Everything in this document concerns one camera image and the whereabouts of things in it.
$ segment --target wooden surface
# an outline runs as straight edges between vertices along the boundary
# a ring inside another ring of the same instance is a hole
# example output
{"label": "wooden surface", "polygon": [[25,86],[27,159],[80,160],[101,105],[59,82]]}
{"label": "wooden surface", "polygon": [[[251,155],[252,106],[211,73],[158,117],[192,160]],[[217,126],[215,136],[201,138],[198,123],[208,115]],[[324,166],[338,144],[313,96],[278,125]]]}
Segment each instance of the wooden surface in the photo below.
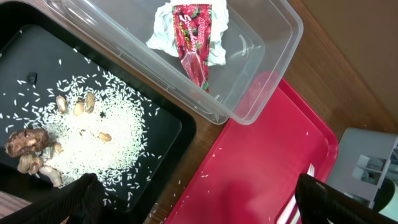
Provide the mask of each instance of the wooden surface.
{"label": "wooden surface", "polygon": [[[43,0],[34,0],[30,3],[50,15]],[[285,73],[287,81],[329,125],[338,139],[348,127],[398,133],[398,124],[364,85],[307,8],[300,0],[290,0],[290,3],[303,20],[304,34]],[[78,30],[65,24],[64,21],[58,22],[78,33]],[[84,35],[80,35],[80,38],[96,47],[110,59],[119,62],[117,57],[109,54],[90,38]],[[131,73],[135,72],[126,64],[119,63]],[[197,135],[192,145],[164,189],[158,204],[154,205],[152,211],[155,210],[156,212],[152,213],[151,217],[146,220],[146,223],[160,223],[171,212],[172,205],[177,202],[223,126],[209,123],[171,98],[166,92],[151,84],[142,75],[137,76],[191,113],[197,122]],[[25,202],[15,204],[12,200],[17,199],[2,197],[1,195],[0,215],[7,215],[26,205]]]}

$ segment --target clear plastic container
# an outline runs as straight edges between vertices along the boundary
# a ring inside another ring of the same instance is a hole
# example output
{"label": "clear plastic container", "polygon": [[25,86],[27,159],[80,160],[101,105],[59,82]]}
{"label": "clear plastic container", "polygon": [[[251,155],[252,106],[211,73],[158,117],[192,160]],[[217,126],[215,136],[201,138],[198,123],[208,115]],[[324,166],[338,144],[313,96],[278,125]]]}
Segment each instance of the clear plastic container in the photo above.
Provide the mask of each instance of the clear plastic container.
{"label": "clear plastic container", "polygon": [[297,48],[303,24],[281,0],[228,0],[222,38],[226,65],[209,67],[206,93],[179,58],[148,48],[155,12],[166,0],[47,0],[49,7],[122,60],[215,124],[253,123]]}

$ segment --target white utensil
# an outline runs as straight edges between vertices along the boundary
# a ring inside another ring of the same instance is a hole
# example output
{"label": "white utensil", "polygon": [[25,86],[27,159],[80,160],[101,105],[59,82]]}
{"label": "white utensil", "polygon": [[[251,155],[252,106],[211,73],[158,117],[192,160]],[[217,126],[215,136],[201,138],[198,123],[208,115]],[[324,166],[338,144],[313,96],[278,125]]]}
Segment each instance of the white utensil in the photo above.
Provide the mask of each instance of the white utensil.
{"label": "white utensil", "polygon": [[[312,177],[315,175],[315,167],[312,164],[310,164],[310,167],[308,168],[307,174],[312,176]],[[290,215],[293,212],[293,208],[295,207],[295,205],[296,205],[296,198],[293,195],[292,198],[287,203],[284,211],[280,214],[280,217],[278,218],[276,223],[277,224],[286,224],[287,220],[289,219]],[[293,218],[293,220],[292,220],[292,222],[290,224],[295,223],[293,221],[295,220],[296,216],[300,217],[300,212],[298,210],[297,210],[297,212],[296,212],[296,214],[295,214],[295,216],[294,216],[294,218]]]}

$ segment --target white tissue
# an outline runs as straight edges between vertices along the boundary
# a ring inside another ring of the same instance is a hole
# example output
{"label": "white tissue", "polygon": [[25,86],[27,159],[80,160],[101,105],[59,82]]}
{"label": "white tissue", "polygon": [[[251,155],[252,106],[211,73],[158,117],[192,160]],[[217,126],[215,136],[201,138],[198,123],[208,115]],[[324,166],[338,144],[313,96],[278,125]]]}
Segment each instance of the white tissue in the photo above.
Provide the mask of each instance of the white tissue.
{"label": "white tissue", "polygon": [[151,49],[163,50],[171,56],[178,57],[177,43],[174,34],[172,6],[178,4],[211,4],[211,34],[208,65],[225,65],[225,49],[221,38],[228,28],[228,10],[226,0],[171,0],[157,9],[155,13],[154,34],[146,42]]}

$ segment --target black tray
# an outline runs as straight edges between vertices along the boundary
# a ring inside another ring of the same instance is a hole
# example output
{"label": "black tray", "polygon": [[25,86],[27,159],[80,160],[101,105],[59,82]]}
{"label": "black tray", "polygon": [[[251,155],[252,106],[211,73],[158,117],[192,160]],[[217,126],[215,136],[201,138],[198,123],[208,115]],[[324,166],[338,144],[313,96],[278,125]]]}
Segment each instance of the black tray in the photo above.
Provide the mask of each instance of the black tray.
{"label": "black tray", "polygon": [[[117,190],[116,194],[111,195],[111,192],[108,192],[110,194],[108,198],[116,201],[112,208],[117,208],[116,211],[112,209],[108,212],[123,213],[126,218],[136,217],[137,221],[143,222],[195,135],[194,119],[32,6],[20,2],[1,4],[0,20],[7,23],[2,27],[0,35],[0,53],[2,53],[0,58],[0,103],[2,104],[0,113],[4,117],[4,119],[0,119],[0,141],[2,144],[2,149],[0,149],[0,190],[31,202],[36,202],[49,192],[57,190],[43,176],[38,179],[27,174],[20,174],[16,171],[18,159],[11,159],[5,153],[3,145],[9,133],[22,129],[24,124],[23,121],[7,119],[6,115],[12,116],[13,113],[18,113],[20,117],[35,118],[33,113],[21,110],[26,102],[29,101],[32,104],[37,99],[32,94],[33,87],[20,85],[16,80],[25,80],[29,72],[37,72],[38,79],[34,91],[40,94],[41,100],[34,104],[44,106],[55,100],[54,97],[48,97],[50,93],[47,92],[47,88],[54,88],[58,80],[71,79],[72,74],[77,77],[97,73],[100,76],[102,71],[106,70],[152,100],[143,103],[145,111],[153,111],[152,116],[147,113],[144,115],[148,131],[145,137],[149,139],[146,152],[153,153],[156,157],[140,156],[138,158],[137,163],[141,163],[141,168],[132,183],[140,183],[140,189],[131,190],[126,185],[124,187],[116,185],[114,187]],[[79,53],[74,52],[72,48],[78,49]],[[85,56],[92,62],[87,63],[84,59]],[[97,70],[97,65],[101,67],[100,72]],[[20,92],[25,96],[18,96],[17,93]],[[61,92],[57,90],[54,91],[54,94],[57,96]],[[18,100],[18,107],[14,106],[14,99]],[[159,114],[153,116],[158,107],[160,107]],[[9,124],[13,124],[15,127],[10,129],[9,133],[5,133],[4,128]],[[148,175],[151,178],[150,182],[146,181]],[[132,192],[134,195],[128,201],[129,208],[126,206],[127,192]]]}

